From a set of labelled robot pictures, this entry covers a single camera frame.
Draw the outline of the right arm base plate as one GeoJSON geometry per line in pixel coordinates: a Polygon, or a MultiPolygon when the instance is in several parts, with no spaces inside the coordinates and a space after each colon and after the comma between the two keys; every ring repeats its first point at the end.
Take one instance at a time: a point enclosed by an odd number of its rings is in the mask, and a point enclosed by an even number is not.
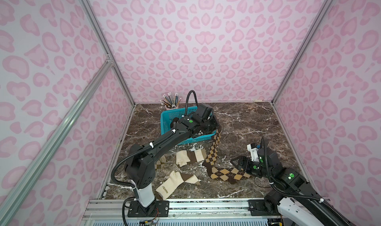
{"type": "Polygon", "coordinates": [[[251,216],[280,216],[277,206],[266,199],[249,200],[248,211],[251,216]]]}

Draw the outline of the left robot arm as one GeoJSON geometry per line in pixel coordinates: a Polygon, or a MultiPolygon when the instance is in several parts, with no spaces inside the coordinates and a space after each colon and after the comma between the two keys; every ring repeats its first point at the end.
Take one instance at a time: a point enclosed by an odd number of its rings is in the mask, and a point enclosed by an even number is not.
{"type": "Polygon", "coordinates": [[[173,121],[171,129],[157,139],[144,145],[134,144],[129,155],[113,167],[111,181],[131,187],[138,206],[144,210],[152,208],[156,201],[152,188],[156,162],[179,143],[212,134],[218,127],[213,107],[198,103],[196,92],[190,90],[182,117],[173,121]]]}

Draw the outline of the dark brown argyle sock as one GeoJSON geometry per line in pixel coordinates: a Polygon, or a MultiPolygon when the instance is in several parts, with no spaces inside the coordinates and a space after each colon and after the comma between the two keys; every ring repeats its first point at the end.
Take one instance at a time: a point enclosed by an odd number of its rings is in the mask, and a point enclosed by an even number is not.
{"type": "Polygon", "coordinates": [[[236,184],[238,181],[252,177],[244,170],[238,170],[236,168],[217,168],[206,162],[203,163],[203,166],[206,167],[207,174],[211,179],[228,182],[230,184],[236,184]]]}

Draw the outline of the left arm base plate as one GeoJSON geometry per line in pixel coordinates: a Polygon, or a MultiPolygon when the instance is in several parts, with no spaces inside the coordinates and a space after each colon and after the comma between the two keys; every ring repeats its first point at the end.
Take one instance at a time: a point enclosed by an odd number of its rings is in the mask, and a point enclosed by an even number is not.
{"type": "Polygon", "coordinates": [[[168,217],[169,201],[154,200],[149,206],[143,207],[138,201],[132,201],[129,205],[129,218],[168,217]]]}

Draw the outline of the light brown argyle sock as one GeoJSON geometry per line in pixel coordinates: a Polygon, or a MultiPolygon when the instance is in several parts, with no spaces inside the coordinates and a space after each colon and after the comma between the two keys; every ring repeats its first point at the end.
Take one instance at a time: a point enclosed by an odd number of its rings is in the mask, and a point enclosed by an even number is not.
{"type": "Polygon", "coordinates": [[[214,167],[216,165],[216,162],[217,162],[217,153],[218,153],[218,145],[220,143],[220,140],[221,140],[221,132],[222,132],[222,127],[218,127],[218,129],[216,130],[216,133],[213,135],[212,137],[212,146],[211,146],[211,149],[209,151],[209,153],[207,153],[207,157],[205,158],[204,162],[202,163],[202,165],[204,167],[207,168],[207,170],[210,170],[212,169],[212,167],[214,167]]]}

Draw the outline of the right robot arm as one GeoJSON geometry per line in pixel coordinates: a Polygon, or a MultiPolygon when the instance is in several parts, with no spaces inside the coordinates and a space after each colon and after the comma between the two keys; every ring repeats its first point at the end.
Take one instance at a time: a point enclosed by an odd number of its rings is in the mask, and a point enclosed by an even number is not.
{"type": "Polygon", "coordinates": [[[313,188],[301,173],[282,165],[278,153],[268,146],[264,136],[260,144],[250,144],[253,158],[240,156],[231,159],[231,164],[249,176],[266,178],[271,191],[263,200],[249,200],[248,210],[253,216],[282,215],[298,225],[321,223],[324,226],[352,226],[313,188]]]}

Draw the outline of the teal plastic basket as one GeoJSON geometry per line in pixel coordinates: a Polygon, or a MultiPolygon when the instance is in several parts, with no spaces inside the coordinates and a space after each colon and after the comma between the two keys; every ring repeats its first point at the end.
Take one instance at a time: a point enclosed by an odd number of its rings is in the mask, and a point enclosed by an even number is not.
{"type": "MultiPolygon", "coordinates": [[[[179,108],[179,109],[170,109],[167,111],[163,111],[161,113],[161,134],[165,134],[167,131],[171,129],[170,125],[174,118],[182,118],[185,113],[185,108],[179,108]]],[[[212,134],[208,135],[202,135],[197,138],[189,138],[181,143],[179,145],[185,145],[185,144],[191,144],[201,141],[207,141],[211,140],[212,137],[216,134],[216,130],[212,134]]]]}

